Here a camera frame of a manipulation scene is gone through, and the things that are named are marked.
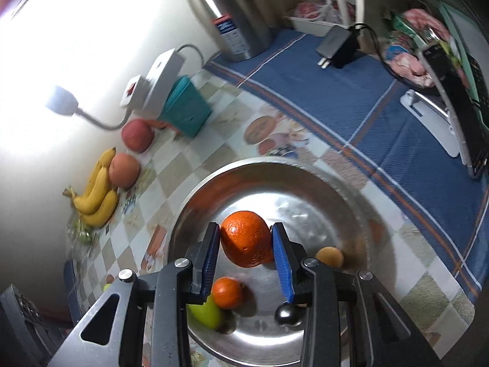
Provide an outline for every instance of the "banana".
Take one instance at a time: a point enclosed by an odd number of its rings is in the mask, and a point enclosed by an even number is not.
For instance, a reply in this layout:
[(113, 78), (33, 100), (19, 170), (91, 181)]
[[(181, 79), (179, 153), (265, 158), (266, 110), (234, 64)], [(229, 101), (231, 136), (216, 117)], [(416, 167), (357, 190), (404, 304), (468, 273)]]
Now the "banana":
[(104, 197), (100, 208), (92, 215), (80, 214), (80, 218), (84, 224), (93, 228), (103, 227), (117, 207), (117, 192), (115, 190), (109, 190)]
[(92, 189), (95, 186), (95, 181), (97, 180), (97, 175), (98, 172), (102, 167), (109, 168), (109, 166), (112, 163), (112, 159), (116, 155), (116, 148), (112, 149), (107, 149), (105, 152), (103, 152), (100, 156), (100, 158), (97, 161), (97, 164), (95, 164), (94, 169), (92, 170), (89, 181), (86, 184), (85, 191), (83, 192), (81, 197), (88, 197), (92, 191)]
[(110, 184), (111, 182), (108, 178), (108, 169), (106, 167), (102, 167), (98, 172), (94, 188), (88, 197), (77, 196), (71, 186), (65, 189), (63, 194), (72, 198), (75, 208), (80, 213), (90, 215), (97, 211), (97, 209), (100, 207), (100, 204), (108, 192)]

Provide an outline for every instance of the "lamp head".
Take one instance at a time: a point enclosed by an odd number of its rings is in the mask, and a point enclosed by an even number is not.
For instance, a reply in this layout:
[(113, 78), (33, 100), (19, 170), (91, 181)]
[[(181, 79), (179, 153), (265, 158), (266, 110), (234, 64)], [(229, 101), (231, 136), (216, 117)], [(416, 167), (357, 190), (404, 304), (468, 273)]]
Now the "lamp head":
[(56, 85), (46, 107), (63, 116), (72, 116), (78, 108), (78, 101), (71, 92)]

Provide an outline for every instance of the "teal container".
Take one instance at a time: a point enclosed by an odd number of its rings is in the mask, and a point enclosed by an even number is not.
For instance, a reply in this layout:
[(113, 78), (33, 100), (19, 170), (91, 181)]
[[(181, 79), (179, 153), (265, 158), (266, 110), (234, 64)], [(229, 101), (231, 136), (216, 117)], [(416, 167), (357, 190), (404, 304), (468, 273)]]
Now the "teal container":
[(212, 109), (188, 76), (173, 85), (158, 120), (171, 124), (186, 136), (195, 137)]

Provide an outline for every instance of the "white wall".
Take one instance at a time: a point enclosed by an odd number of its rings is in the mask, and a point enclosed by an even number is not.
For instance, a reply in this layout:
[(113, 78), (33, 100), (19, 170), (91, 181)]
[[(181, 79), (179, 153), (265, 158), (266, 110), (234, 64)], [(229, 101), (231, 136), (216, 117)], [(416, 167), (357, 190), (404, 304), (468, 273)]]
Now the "white wall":
[[(70, 206), (61, 193), (84, 188), (103, 150), (123, 150), (119, 132), (44, 108), (45, 85), (115, 123), (129, 78), (184, 43), (206, 58), (217, 51), (186, 0), (31, 0), (0, 23), (0, 291), (14, 283), (38, 306), (65, 308)], [(195, 73), (198, 57), (185, 54), (182, 72)]]

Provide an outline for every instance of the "black charger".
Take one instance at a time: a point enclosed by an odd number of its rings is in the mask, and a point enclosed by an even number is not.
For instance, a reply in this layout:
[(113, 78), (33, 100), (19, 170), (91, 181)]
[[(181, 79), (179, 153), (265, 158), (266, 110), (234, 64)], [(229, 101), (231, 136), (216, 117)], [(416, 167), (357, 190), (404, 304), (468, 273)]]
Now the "black charger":
[(356, 39), (359, 31), (350, 30), (341, 26), (333, 26), (323, 41), (317, 46), (316, 52), (323, 58), (317, 63), (323, 69), (329, 64), (341, 69), (353, 60), (353, 54), (360, 48)]

